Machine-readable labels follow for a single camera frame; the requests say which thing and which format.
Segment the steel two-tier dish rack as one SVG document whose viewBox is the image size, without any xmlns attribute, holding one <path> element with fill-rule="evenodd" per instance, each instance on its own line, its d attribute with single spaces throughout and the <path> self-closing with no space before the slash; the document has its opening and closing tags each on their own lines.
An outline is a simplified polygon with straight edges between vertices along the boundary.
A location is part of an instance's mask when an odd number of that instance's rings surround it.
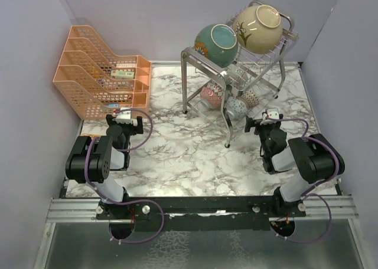
<svg viewBox="0 0 378 269">
<path fill-rule="evenodd" d="M 224 24 L 233 29 L 232 25 L 236 17 L 243 10 L 254 5 L 270 4 L 253 0 Z M 297 43 L 299 35 L 294 31 L 294 19 L 281 10 L 275 9 L 281 16 L 283 32 L 280 43 L 269 54 L 252 53 L 237 41 L 236 58 L 229 66 L 221 68 L 199 54 L 194 49 L 194 43 L 181 52 L 183 113 L 193 110 L 206 122 L 212 124 L 215 129 L 224 134 L 226 148 L 230 146 L 234 133 L 241 127 L 242 119 L 245 116 L 255 116 L 273 99 L 277 98 L 285 82 L 284 56 Z M 224 90 L 219 109 L 209 109 L 200 101 L 200 92 L 209 81 L 217 83 Z M 248 108 L 247 114 L 241 119 L 231 119 L 226 110 L 228 98 L 240 98 L 249 89 L 258 95 L 259 104 L 252 109 Z"/>
</svg>

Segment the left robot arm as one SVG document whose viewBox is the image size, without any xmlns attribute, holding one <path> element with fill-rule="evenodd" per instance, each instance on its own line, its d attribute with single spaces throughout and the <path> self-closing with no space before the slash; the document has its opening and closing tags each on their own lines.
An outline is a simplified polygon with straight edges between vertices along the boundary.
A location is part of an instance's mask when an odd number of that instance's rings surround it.
<svg viewBox="0 0 378 269">
<path fill-rule="evenodd" d="M 70 180 L 86 184 L 105 197 L 96 208 L 96 215 L 103 218 L 128 219 L 132 207 L 127 190 L 111 176 L 113 170 L 127 170 L 130 162 L 131 143 L 134 135 L 144 133 L 141 116 L 106 116 L 108 128 L 104 136 L 78 136 L 66 161 L 65 172 Z"/>
</svg>

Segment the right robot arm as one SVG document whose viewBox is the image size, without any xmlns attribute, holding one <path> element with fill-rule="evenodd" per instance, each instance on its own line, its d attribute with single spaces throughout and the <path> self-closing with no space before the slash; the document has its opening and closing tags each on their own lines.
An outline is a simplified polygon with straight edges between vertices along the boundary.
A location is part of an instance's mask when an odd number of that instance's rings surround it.
<svg viewBox="0 0 378 269">
<path fill-rule="evenodd" d="M 283 122 L 303 122 L 305 131 L 300 137 L 287 139 L 287 132 L 281 129 Z M 261 119 L 246 117 L 245 132 L 251 128 L 259 136 L 260 158 L 267 173 L 298 170 L 297 175 L 274 190 L 271 209 L 277 216 L 289 214 L 317 186 L 345 171 L 342 156 L 322 134 L 307 136 L 309 124 L 304 119 L 285 119 L 282 114 L 265 112 Z"/>
</svg>

